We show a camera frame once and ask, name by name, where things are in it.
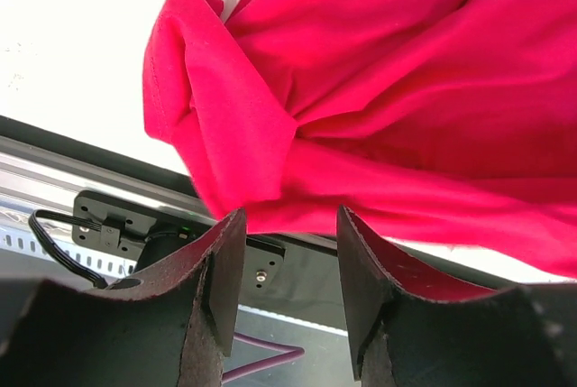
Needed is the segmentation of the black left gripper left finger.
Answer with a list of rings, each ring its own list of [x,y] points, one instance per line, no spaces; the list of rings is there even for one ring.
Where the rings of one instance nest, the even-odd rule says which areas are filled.
[[[4,386],[219,386],[234,340],[246,215],[102,290],[1,280]]]

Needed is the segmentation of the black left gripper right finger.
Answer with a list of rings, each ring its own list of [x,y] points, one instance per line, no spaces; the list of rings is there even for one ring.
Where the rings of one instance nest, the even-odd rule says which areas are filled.
[[[576,287],[493,290],[379,236],[348,207],[337,254],[354,379],[364,386],[573,386]]]

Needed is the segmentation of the magenta t shirt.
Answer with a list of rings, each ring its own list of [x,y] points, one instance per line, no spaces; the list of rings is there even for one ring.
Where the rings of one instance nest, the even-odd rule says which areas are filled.
[[[166,0],[146,133],[211,215],[576,274],[576,0]]]

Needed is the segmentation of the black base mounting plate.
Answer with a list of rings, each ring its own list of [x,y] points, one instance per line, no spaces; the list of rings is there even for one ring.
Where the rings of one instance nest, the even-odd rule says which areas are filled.
[[[124,260],[119,268],[88,260],[87,268],[101,275],[129,274],[143,254],[197,239],[214,224],[183,175],[8,117],[1,120],[1,177],[12,202],[77,219],[73,226],[46,222],[56,238]],[[344,329],[333,237],[249,237],[240,302],[267,315]]]

